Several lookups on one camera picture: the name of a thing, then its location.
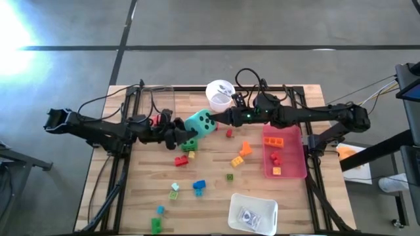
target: red plastic tray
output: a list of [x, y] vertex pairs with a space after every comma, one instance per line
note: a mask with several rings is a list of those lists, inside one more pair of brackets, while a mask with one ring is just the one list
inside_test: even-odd
[[[284, 147], [272, 147], [264, 144], [264, 137], [283, 138]], [[305, 178], [306, 164], [303, 152], [301, 130], [298, 126], [288, 128], [274, 128], [265, 125], [262, 130], [262, 143], [264, 145], [264, 174], [267, 178]], [[283, 163], [279, 166], [282, 170], [281, 175], [273, 174], [274, 166], [270, 155], [274, 151], [280, 154]]]

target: clear plastic cup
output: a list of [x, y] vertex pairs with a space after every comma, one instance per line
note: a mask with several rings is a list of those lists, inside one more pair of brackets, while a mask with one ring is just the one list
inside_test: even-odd
[[234, 86], [222, 79], [209, 83], [205, 89], [205, 95], [209, 101], [210, 108], [216, 112], [222, 112], [230, 107], [232, 103], [231, 95], [234, 93]]

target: clear plastic container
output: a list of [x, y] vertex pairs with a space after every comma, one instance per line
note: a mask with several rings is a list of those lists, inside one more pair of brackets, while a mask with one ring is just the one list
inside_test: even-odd
[[[247, 227], [238, 219], [238, 216], [244, 208], [261, 217], [255, 230]], [[277, 231], [277, 213], [278, 204], [275, 200], [259, 199], [234, 193], [230, 198], [228, 225], [232, 229], [262, 235], [275, 235]]]
[[[275, 128], [265, 125], [262, 129], [262, 143], [264, 137], [283, 138], [284, 147], [272, 147], [264, 145], [264, 175], [267, 178], [305, 178], [306, 163], [305, 153], [303, 152], [301, 130], [298, 126], [287, 128]], [[271, 154], [277, 151], [282, 159], [280, 166], [275, 166]], [[281, 174], [273, 174], [273, 167], [280, 167]]]
[[222, 79], [212, 81], [205, 88], [205, 95], [209, 101], [210, 108], [216, 112], [225, 111], [230, 107], [232, 103], [231, 95], [234, 93], [234, 86]]
[[151, 119], [157, 117], [159, 112], [163, 109], [170, 109], [173, 112], [171, 120], [176, 117], [175, 92], [172, 86], [143, 88], [140, 94], [140, 109], [138, 114], [144, 114], [146, 116], [149, 115], [152, 107], [152, 98], [157, 111], [156, 109], [152, 110], [152, 114], [150, 116]]

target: concrete floor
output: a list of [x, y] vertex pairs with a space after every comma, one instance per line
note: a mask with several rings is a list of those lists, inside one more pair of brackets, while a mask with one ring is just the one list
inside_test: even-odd
[[[92, 149], [70, 135], [47, 134], [49, 108], [77, 109], [108, 89], [116, 51], [24, 51], [22, 45], [119, 45], [131, 0], [0, 1], [0, 140], [16, 151], [54, 162], [34, 169], [8, 235], [69, 233], [74, 226]], [[128, 45], [414, 45], [420, 14], [409, 0], [193, 1], [139, 0]], [[243, 67], [269, 83], [321, 84], [325, 100], [394, 74], [399, 63], [420, 60], [418, 50], [278, 50], [125, 52], [117, 85], [206, 84], [234, 81]], [[255, 83], [244, 74], [243, 83]], [[341, 102], [358, 102], [380, 85]], [[99, 117], [104, 102], [84, 114]], [[382, 96], [370, 115], [372, 128], [347, 140], [374, 144], [407, 129], [401, 101]], [[410, 226], [397, 217], [392, 197], [349, 192], [358, 229], [366, 233], [418, 235], [411, 199]]]

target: wooden table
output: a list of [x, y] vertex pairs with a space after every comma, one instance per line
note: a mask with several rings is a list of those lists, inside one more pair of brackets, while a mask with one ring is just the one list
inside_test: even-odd
[[[323, 106], [320, 85], [303, 85], [308, 106]], [[108, 93], [123, 86], [111, 86]], [[284, 92], [271, 92], [279, 98]], [[113, 113], [124, 100], [125, 91], [106, 100], [103, 116]], [[176, 92], [176, 115], [184, 120], [195, 112], [209, 108], [204, 92]], [[170, 104], [172, 101], [159, 101]], [[119, 122], [116, 115], [108, 121]], [[312, 130], [319, 134], [329, 128], [328, 122], [312, 123]], [[234, 138], [226, 138], [226, 125], [199, 140], [196, 158], [185, 167], [175, 167], [174, 158], [181, 156], [180, 149], [169, 151], [165, 144], [141, 144], [133, 147], [125, 192], [120, 233], [151, 233], [151, 218], [157, 217], [156, 207], [163, 205], [162, 233], [246, 233], [228, 226], [228, 211], [233, 193], [274, 199], [277, 201], [277, 233], [313, 233], [308, 196], [304, 180], [271, 180], [263, 174], [261, 132], [262, 125], [244, 125], [234, 129]], [[244, 158], [245, 164], [232, 168], [230, 161], [238, 156], [242, 142], [248, 141], [253, 154]], [[107, 156], [103, 149], [96, 149], [89, 168], [75, 229], [87, 224], [87, 208], [93, 186]], [[111, 161], [102, 173], [93, 201], [91, 218], [103, 204], [110, 177]], [[355, 228], [350, 201], [336, 154], [327, 152], [322, 157], [321, 170], [327, 198], [337, 213]], [[227, 182], [226, 174], [234, 174], [234, 181]], [[203, 197], [197, 198], [192, 183], [205, 180], [207, 187]], [[177, 200], [168, 198], [171, 184], [180, 186]], [[113, 222], [115, 205], [111, 208]], [[317, 204], [321, 226], [324, 225], [320, 205]]]

